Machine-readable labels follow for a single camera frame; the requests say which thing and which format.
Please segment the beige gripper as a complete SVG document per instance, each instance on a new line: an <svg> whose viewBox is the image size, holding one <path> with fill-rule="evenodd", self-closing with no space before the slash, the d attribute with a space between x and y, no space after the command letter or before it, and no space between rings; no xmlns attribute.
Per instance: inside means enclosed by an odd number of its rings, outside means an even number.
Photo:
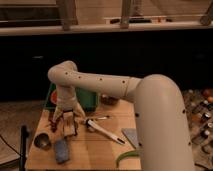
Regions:
<svg viewBox="0 0 213 171"><path fill-rule="evenodd" d="M78 102L77 97L71 97L71 98L58 97L56 102L56 108L52 118L52 121L53 121L52 132L57 131L59 123L63 120L64 136L65 137L75 136L77 134L74 114L68 111L73 111L77 116L80 116L82 118L86 117L86 114L82 106Z"/></svg>

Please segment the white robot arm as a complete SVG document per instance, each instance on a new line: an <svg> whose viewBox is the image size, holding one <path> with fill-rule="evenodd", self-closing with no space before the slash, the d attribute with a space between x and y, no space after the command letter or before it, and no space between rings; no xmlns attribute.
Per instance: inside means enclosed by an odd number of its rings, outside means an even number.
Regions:
<svg viewBox="0 0 213 171"><path fill-rule="evenodd" d="M64 61L48 70L48 79L56 85L61 110L75 107L77 87L132 103L142 171L195 171L183 96L169 77L83 73Z"/></svg>

